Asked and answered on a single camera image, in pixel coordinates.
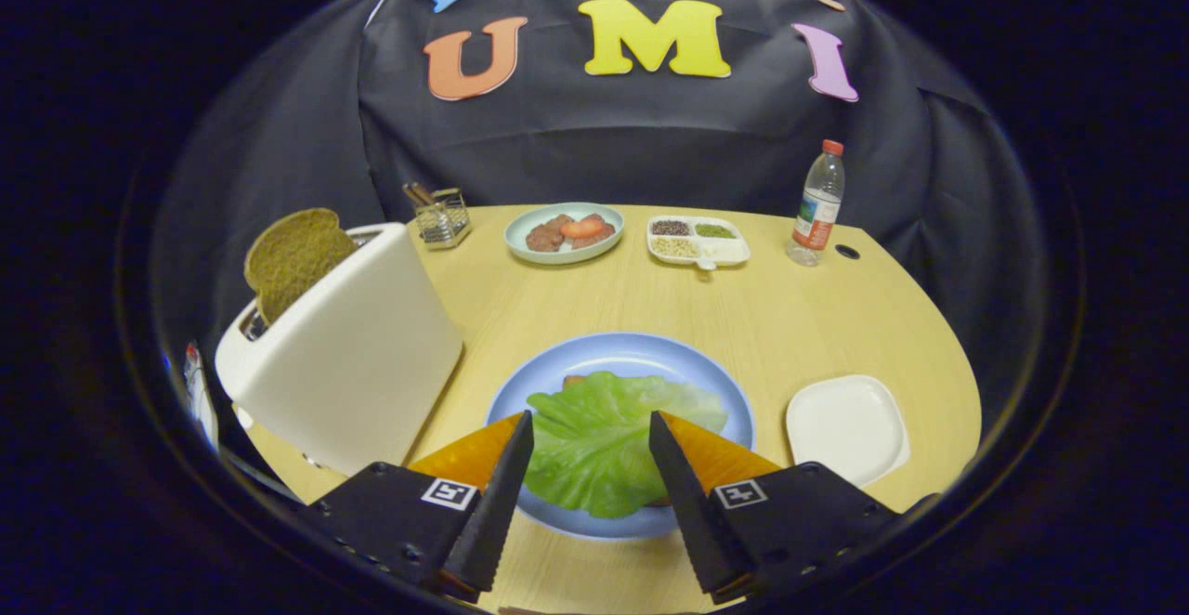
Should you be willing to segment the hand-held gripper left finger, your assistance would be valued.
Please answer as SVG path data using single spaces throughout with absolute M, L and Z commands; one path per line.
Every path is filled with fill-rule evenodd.
M 361 467 L 307 520 L 375 571 L 474 604 L 493 588 L 531 450 L 531 412 L 515 413 L 407 467 Z

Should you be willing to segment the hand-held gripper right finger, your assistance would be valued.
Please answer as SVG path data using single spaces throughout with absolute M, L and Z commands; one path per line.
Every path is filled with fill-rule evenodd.
M 930 492 L 897 513 L 817 462 L 713 475 L 710 450 L 749 450 L 666 412 L 652 413 L 648 444 L 688 563 L 716 604 L 824 604 L 848 594 L 895 564 L 901 535 L 937 500 Z

